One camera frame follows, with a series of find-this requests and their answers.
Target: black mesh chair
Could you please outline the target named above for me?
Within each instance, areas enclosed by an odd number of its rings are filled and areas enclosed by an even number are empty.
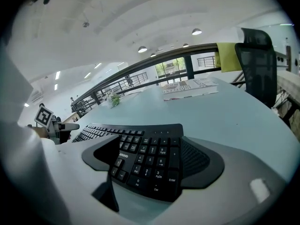
[[[246,92],[271,108],[277,95],[277,62],[269,35],[261,30],[245,29],[244,43],[235,45],[242,67]]]

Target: white desk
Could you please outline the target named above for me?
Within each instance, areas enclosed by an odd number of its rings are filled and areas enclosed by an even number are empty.
[[[89,123],[181,123],[184,135],[249,151],[289,181],[300,159],[300,144],[291,130],[269,108],[245,91],[212,79],[219,84],[218,93],[165,102],[159,87],[154,87],[121,101],[112,109],[98,106],[77,122],[81,128],[72,131],[72,137]],[[120,215],[133,221],[136,221],[133,216],[137,213],[133,214],[132,210],[138,209],[142,221],[149,221],[170,205],[134,194],[116,184],[113,187]]]

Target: person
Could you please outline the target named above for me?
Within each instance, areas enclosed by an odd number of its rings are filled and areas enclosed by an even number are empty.
[[[72,106],[72,102],[74,102],[74,99],[71,97],[71,105],[70,105],[70,107],[71,107],[71,112],[75,113],[76,110],[75,110],[75,108]]]
[[[126,78],[126,80],[127,80],[127,83],[128,83],[128,85],[129,85],[129,87],[130,87],[130,88],[133,87],[132,80],[131,80],[130,76],[127,75],[127,76],[125,76],[125,78]]]

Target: ceiling light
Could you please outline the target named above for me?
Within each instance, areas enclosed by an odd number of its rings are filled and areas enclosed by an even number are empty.
[[[97,67],[99,67],[101,64],[102,64],[102,63],[99,63],[98,65],[96,65],[96,66],[94,67],[94,69],[96,69]]]
[[[57,80],[60,77],[60,71],[56,73],[55,80]]]
[[[138,50],[139,53],[143,53],[145,51],[147,51],[147,48],[145,46],[139,47],[139,50]]]
[[[88,73],[84,78],[87,78],[90,75],[90,73]]]
[[[202,33],[202,31],[199,29],[199,28],[195,28],[193,31],[192,31],[192,34],[193,35],[199,35],[199,34],[201,34]]]

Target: keyboard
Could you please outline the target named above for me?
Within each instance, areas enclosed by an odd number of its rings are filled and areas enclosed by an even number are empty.
[[[107,135],[120,137],[119,156],[109,170],[112,181],[153,199],[175,201],[181,194],[180,181],[201,172],[210,163],[209,156],[184,142],[181,124],[89,124],[73,142]]]

